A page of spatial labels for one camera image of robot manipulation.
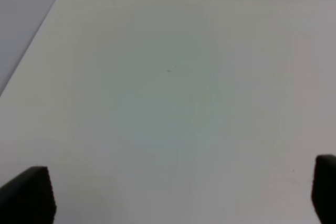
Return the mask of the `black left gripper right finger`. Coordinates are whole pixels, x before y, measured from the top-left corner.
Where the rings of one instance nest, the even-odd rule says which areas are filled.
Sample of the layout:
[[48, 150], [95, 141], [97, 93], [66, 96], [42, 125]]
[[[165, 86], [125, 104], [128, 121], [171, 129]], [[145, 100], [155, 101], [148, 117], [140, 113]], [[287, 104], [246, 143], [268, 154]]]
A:
[[335, 223], [335, 156], [318, 155], [314, 166], [311, 200], [320, 223]]

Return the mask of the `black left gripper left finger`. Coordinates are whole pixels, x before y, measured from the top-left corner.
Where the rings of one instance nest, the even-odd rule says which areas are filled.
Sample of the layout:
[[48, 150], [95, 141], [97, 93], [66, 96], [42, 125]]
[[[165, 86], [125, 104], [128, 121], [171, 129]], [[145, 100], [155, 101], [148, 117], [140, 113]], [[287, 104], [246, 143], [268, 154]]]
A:
[[33, 166], [1, 187], [1, 223], [49, 223], [57, 206], [48, 168]]

